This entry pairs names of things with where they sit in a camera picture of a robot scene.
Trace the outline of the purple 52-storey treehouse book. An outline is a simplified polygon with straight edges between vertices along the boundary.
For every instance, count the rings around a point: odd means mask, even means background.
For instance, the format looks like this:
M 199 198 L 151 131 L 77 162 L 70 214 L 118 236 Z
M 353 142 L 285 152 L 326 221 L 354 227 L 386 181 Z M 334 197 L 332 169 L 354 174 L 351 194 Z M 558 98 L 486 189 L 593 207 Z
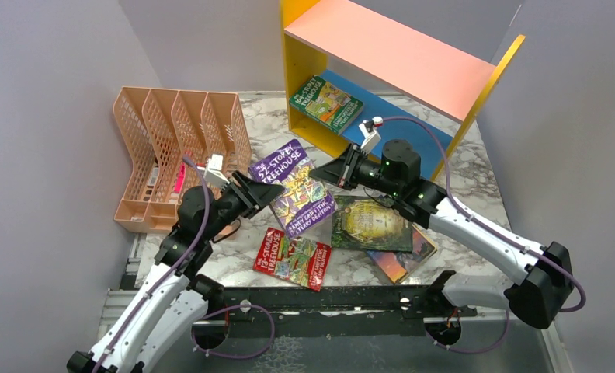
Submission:
M 297 140 L 288 141 L 248 170 L 261 183 L 277 184 L 283 193 L 270 208 L 287 236 L 296 238 L 335 213 L 335 198 L 322 181 L 310 176 L 314 163 Z

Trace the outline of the green 104-storey treehouse book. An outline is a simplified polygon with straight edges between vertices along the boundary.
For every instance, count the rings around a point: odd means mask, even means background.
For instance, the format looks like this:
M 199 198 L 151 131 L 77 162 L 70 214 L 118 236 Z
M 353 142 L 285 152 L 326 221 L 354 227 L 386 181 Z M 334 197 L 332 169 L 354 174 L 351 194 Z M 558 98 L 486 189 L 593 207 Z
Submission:
M 321 76 L 312 75 L 289 97 L 305 116 L 340 135 L 363 111 L 364 103 Z

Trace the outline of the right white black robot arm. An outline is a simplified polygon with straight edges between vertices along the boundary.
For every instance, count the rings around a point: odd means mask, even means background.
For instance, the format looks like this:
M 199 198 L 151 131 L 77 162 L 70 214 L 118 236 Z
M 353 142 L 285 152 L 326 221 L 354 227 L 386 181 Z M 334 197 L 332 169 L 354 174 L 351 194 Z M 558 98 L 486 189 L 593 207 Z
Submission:
M 350 144 L 309 175 L 344 190 L 362 186 L 389 196 L 391 209 L 407 221 L 459 242 L 505 274 L 504 281 L 447 275 L 426 296 L 432 314 L 445 316 L 464 306 L 504 309 L 529 326 L 546 329 L 558 314 L 568 312 L 565 303 L 575 286 L 568 249 L 514 235 L 465 207 L 422 176 L 421 156 L 407 141 L 386 142 L 380 162 Z

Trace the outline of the dark green Alice book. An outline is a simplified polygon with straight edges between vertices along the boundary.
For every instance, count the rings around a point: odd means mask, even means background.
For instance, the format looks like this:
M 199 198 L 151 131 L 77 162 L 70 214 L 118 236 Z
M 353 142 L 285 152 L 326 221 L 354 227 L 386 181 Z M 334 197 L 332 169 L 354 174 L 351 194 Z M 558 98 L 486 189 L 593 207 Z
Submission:
M 332 216 L 333 249 L 408 253 L 412 251 L 411 224 L 397 211 L 370 197 L 336 195 Z

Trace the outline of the red 13-storey treehouse book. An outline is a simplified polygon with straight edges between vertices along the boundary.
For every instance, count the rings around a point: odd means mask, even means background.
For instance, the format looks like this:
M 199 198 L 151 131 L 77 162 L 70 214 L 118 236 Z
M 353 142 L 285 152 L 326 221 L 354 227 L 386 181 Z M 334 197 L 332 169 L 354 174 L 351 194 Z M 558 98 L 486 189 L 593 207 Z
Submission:
M 276 228 L 262 238 L 252 269 L 312 291 L 320 291 L 332 247 L 312 239 L 288 239 Z

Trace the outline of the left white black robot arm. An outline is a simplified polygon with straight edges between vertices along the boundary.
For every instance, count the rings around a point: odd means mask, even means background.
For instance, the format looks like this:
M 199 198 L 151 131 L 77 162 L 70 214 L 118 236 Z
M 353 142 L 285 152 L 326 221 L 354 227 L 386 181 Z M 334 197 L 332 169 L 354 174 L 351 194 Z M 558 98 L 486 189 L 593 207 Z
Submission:
M 252 218 L 284 188 L 236 171 L 215 197 L 205 182 L 189 188 L 178 220 L 162 240 L 144 283 L 111 329 L 87 352 L 76 351 L 69 372 L 150 372 L 198 319 L 222 309 L 223 287 L 200 273 L 212 242 L 237 218 Z

